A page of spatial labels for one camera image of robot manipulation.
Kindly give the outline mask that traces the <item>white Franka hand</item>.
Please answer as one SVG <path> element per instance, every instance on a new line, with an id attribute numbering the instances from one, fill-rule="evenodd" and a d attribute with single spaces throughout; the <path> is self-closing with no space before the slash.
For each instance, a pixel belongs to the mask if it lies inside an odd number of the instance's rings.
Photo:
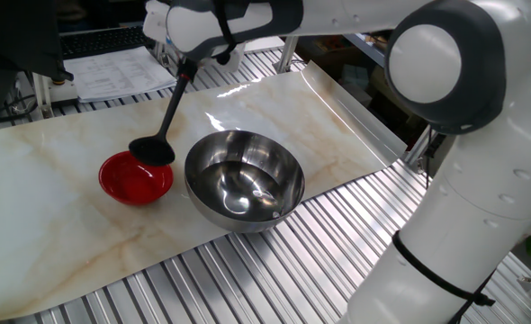
<path id="1" fill-rule="evenodd" d="M 177 60 L 180 60 L 177 65 L 176 76 L 186 77 L 189 82 L 193 82 L 199 69 L 198 64 L 189 62 L 187 58 L 181 58 L 181 53 L 167 36 L 167 12 L 170 5 L 162 2 L 146 2 L 145 9 L 146 17 L 142 30 L 148 38 L 156 42 L 153 49 L 154 58 L 164 68 L 170 68 L 176 65 L 176 63 L 170 62 L 170 59 L 176 56 Z M 246 43 L 242 42 L 230 51 L 229 55 L 222 61 L 218 61 L 216 58 L 205 58 L 199 66 L 217 68 L 222 72 L 236 72 L 244 58 L 245 48 Z"/>

